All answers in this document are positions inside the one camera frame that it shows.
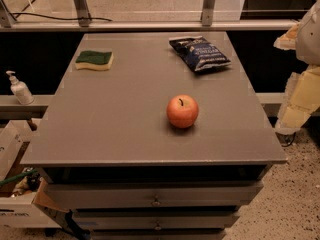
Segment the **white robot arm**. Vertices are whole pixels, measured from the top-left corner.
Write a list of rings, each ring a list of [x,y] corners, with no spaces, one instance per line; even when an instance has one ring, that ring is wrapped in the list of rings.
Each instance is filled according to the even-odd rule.
[[[299,23],[278,37],[274,46],[294,50],[296,58],[308,65],[301,74],[292,73],[289,77],[277,115],[275,131],[291,135],[320,107],[320,0]]]

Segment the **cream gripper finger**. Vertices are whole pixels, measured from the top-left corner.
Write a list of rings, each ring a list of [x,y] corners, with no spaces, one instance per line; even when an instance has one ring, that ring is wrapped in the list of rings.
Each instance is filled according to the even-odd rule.
[[[320,108],[320,67],[309,65],[301,74],[289,77],[280,106],[275,131],[292,135]]]
[[[298,28],[298,24],[292,26],[286,33],[275,40],[273,46],[281,50],[295,50]]]

